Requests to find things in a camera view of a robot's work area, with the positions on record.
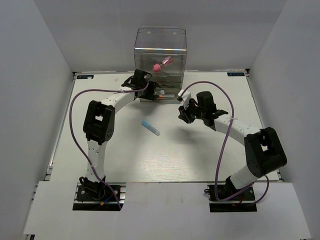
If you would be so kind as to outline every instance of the transparent box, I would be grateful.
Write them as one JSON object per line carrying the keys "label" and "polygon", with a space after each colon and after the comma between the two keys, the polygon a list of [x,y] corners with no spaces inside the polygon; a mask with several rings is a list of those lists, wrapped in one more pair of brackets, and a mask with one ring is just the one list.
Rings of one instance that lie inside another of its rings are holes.
{"label": "transparent box", "polygon": [[177,27],[143,26],[134,44],[135,68],[152,74],[163,93],[158,102],[177,102],[187,58],[186,30]]}

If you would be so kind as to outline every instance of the wall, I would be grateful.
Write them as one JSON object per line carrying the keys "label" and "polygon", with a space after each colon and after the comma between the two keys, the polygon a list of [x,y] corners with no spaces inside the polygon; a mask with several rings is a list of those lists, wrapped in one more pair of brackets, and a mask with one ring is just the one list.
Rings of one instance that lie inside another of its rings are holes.
{"label": "wall", "polygon": [[134,70],[141,26],[186,28],[187,70],[253,64],[286,0],[35,0],[74,72]]}
{"label": "wall", "polygon": [[288,0],[250,71],[265,126],[274,127],[312,239],[320,239],[320,2]]}
{"label": "wall", "polygon": [[32,0],[0,7],[0,239],[21,238],[72,72]]}

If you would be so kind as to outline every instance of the pink cap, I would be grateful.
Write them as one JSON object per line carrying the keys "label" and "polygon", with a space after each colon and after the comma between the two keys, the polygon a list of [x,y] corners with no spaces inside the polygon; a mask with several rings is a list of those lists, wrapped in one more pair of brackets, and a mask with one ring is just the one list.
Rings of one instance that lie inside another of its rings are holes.
{"label": "pink cap", "polygon": [[155,73],[160,72],[161,71],[160,65],[158,63],[153,65],[152,71],[154,71]]}

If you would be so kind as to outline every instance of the robotic arm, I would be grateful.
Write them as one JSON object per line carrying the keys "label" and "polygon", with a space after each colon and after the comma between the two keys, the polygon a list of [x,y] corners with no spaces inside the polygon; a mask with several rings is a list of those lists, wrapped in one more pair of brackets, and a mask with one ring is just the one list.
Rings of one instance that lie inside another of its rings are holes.
{"label": "robotic arm", "polygon": [[[183,92],[184,90],[181,90],[178,94],[178,100],[182,103],[179,107],[179,119],[187,124],[193,123],[195,119],[201,119],[214,131],[227,133],[231,116],[228,112],[217,109],[209,91],[199,92],[196,95],[197,102],[191,97],[190,92],[186,91],[184,94]],[[287,164],[277,133],[271,127],[259,129],[234,119],[229,136],[244,146],[246,165],[226,179],[224,188],[226,197]]]}
{"label": "robotic arm", "polygon": [[[137,98],[155,100],[158,83],[149,81],[151,74],[136,69],[134,75],[129,77],[121,86],[121,93],[116,93],[102,101],[91,101],[85,116],[83,131],[88,144],[88,157],[98,177],[105,180],[105,153],[108,141],[114,134],[115,115],[125,105]],[[103,194],[104,184],[95,176],[91,165],[88,163],[85,177],[80,178],[81,185],[89,190],[91,196],[99,199]]]}

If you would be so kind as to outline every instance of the pink object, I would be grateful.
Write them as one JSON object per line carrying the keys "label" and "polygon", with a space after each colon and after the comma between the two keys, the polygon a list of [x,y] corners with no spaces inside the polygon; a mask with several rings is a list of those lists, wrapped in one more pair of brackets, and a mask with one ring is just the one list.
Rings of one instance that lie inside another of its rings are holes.
{"label": "pink object", "polygon": [[167,64],[172,63],[174,60],[171,56],[167,56],[162,62],[161,64],[156,63],[155,65],[153,65],[152,67],[152,71],[155,73],[158,73],[161,71],[162,68],[164,68]]}

